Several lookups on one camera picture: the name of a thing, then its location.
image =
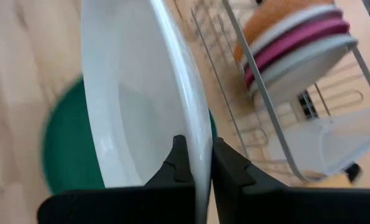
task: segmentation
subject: pink plate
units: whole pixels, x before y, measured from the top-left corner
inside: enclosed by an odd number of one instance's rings
[[[275,61],[304,45],[330,35],[345,34],[348,31],[349,23],[342,20],[340,16],[331,16],[319,21],[308,22],[273,41],[273,43],[255,55],[255,61],[259,71],[262,73]],[[244,77],[246,86],[249,88],[255,78],[248,65],[246,65]]]

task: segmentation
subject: dish rack holder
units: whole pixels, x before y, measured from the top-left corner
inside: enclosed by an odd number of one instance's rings
[[[258,4],[256,0],[197,0],[191,7],[190,20],[186,22],[190,22],[188,27],[195,41],[203,48],[205,59],[210,62],[210,72],[216,76],[230,114],[229,122],[233,124],[235,135],[239,140],[239,151],[244,152],[243,154],[260,169],[285,184],[297,185],[301,183],[300,180],[302,182],[322,180],[328,176],[308,174],[297,167],[284,130],[297,123],[330,117],[337,111],[361,105],[364,93],[355,88],[345,88],[329,96],[325,96],[325,93],[338,86],[349,85],[362,77],[366,79],[370,87],[370,71],[359,49],[355,48],[353,55],[356,60],[334,68],[326,77],[344,74],[357,67],[361,69],[361,73],[347,75],[328,85],[321,85],[318,82],[300,93],[294,102],[273,106],[242,32],[243,24],[252,16]],[[239,76],[241,68],[234,61],[233,49],[237,41],[241,44],[253,74],[255,74],[266,105],[265,111],[255,112],[244,109],[245,104],[250,104],[250,99],[242,78]],[[232,84],[227,85],[227,83],[239,82],[241,84],[237,88],[234,88]],[[286,158],[284,160],[272,160],[266,153],[268,138],[274,133],[284,152]]]

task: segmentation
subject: wire dish rack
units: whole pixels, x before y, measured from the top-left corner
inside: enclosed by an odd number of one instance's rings
[[[257,8],[255,0],[197,0],[187,21],[193,40],[210,62],[210,72],[218,79],[239,150],[289,185],[337,174],[370,150],[370,109],[364,104],[370,98],[370,71],[355,48],[294,100],[273,106],[242,32]],[[242,68],[234,61],[238,40],[255,74],[265,110],[253,106]]]

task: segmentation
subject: stacked plates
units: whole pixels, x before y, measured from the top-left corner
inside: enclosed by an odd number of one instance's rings
[[[330,2],[266,0],[246,24],[244,36],[273,104],[289,101],[314,84],[357,46],[342,10]],[[269,15],[272,8],[274,16],[258,16]],[[263,26],[251,29],[255,24]],[[256,108],[263,108],[254,74],[239,49],[236,46],[234,55],[244,70],[246,87]]]

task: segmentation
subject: wooden floor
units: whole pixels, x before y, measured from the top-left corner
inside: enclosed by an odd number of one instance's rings
[[[370,66],[368,15],[358,0],[341,0],[340,6]],[[1,224],[36,223],[37,207],[49,195],[40,169],[42,132],[57,96],[81,70],[79,8],[80,0],[0,0]],[[233,132],[216,80],[198,43],[190,45],[220,135],[231,142]],[[370,187],[370,156],[361,164],[361,186]]]

